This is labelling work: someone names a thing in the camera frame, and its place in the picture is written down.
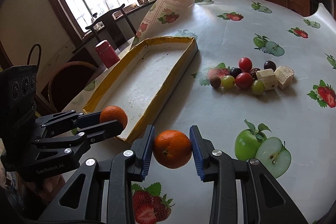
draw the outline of cardboard tray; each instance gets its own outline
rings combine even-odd
[[[111,70],[83,108],[85,113],[117,105],[128,116],[119,138],[131,143],[160,113],[198,50],[193,37],[142,41]]]

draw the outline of camera lens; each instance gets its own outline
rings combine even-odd
[[[30,80],[30,87],[31,87],[32,90],[33,90],[34,87],[35,87],[35,77],[34,77],[34,76],[33,76],[33,77],[31,78],[31,80]]]
[[[22,80],[22,93],[23,93],[23,96],[27,95],[28,89],[29,89],[29,80],[28,80],[28,77],[25,77]]]
[[[16,100],[19,97],[19,84],[15,82],[12,87],[12,96],[13,99]]]

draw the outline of black cable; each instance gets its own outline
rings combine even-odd
[[[37,60],[37,70],[39,70],[40,61],[41,61],[41,53],[42,53],[42,48],[41,48],[40,43],[35,43],[35,44],[31,47],[30,52],[29,52],[29,54],[28,54],[27,65],[29,65],[29,63],[30,63],[30,58],[31,58],[31,56],[32,56],[32,53],[33,53],[33,50],[34,50],[35,47],[38,47],[38,48],[39,48],[39,58],[38,58],[38,60]]]

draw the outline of fruit print tablecloth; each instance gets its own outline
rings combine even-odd
[[[197,125],[231,157],[259,157],[308,223],[327,213],[336,199],[336,23],[325,7],[302,18],[263,0],[158,0],[133,44],[165,35],[194,36],[199,52],[155,121],[156,132],[188,134]],[[292,68],[292,85],[260,97],[209,85],[210,75],[226,75],[241,57],[254,68],[267,60]],[[200,181],[193,160],[169,170],[153,157],[134,194],[147,187],[156,189],[153,197],[173,199],[164,223],[209,222],[212,183]]]

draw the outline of windowsill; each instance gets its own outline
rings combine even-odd
[[[150,1],[150,2],[148,2],[148,3],[145,3],[145,4],[141,5],[140,7],[135,8],[135,9],[132,10],[132,11],[129,11],[128,13],[126,13],[126,15],[129,16],[129,15],[135,13],[136,11],[141,10],[142,8],[145,8],[145,7],[147,7],[147,6],[151,5],[151,4],[154,4],[155,2],[156,2],[156,0],[153,0],[153,1]],[[118,17],[115,21],[118,22],[119,20],[122,20],[123,18],[124,18],[124,15]],[[99,34],[99,33],[102,32],[104,29],[105,29],[105,27],[102,27],[100,30],[97,31],[97,33]],[[87,44],[93,37],[94,37],[94,35],[93,35],[92,31],[88,31],[88,32],[87,32],[87,35],[85,35],[85,36],[82,38],[83,42],[82,42],[79,46],[77,46],[77,47],[74,49],[74,51],[73,51],[72,53],[75,54],[76,52],[78,52],[78,51],[79,51],[81,48],[83,48],[83,47],[84,47],[84,46],[85,46],[85,45],[86,45],[86,44]]]

